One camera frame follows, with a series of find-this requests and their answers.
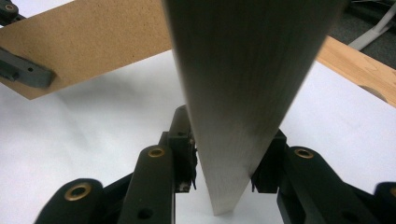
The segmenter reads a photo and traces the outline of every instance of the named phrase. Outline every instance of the wooden stick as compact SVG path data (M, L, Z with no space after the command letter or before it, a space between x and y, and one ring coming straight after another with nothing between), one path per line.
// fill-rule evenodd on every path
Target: wooden stick
M218 215L239 201L345 1L164 2Z

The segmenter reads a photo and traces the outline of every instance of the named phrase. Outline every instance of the light wooden plank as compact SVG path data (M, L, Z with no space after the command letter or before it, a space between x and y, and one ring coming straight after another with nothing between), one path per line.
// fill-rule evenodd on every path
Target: light wooden plank
M239 201L345 1L164 2L218 215Z
M369 87L396 107L396 70L331 38L326 39L318 61L357 85Z
M77 0L0 29L0 47L56 73L45 90L0 78L29 99L171 48L160 0Z

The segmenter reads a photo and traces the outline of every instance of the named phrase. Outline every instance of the wood grain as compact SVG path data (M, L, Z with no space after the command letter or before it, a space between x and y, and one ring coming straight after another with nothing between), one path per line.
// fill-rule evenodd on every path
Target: wood grain
M77 0L0 29L0 47L55 72L45 90L0 78L33 99L171 45L160 0Z
M215 215L239 201L343 3L164 1Z
M396 107L396 70L331 38L317 60L357 85L369 87Z

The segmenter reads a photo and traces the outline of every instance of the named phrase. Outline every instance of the black clamp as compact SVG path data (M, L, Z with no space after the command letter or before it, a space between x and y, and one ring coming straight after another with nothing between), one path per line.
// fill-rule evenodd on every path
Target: black clamp
M374 195L350 186L316 151L289 147L281 131L251 182L277 193L285 223L396 223L396 182L378 184Z
M10 0L0 0L0 25L7 26L13 22L25 19L19 14L19 9Z

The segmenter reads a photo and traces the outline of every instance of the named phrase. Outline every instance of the white surface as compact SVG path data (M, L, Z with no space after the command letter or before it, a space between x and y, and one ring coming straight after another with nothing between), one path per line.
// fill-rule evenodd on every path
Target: white surface
M33 223L73 179L106 186L131 173L139 151L158 143L182 104L169 51L33 101L1 85L0 223ZM281 129L291 146L318 151L358 188L372 192L396 180L395 108L319 63ZM177 195L177 223L282 223L276 196L250 186L233 213L213 217L197 171L198 190Z

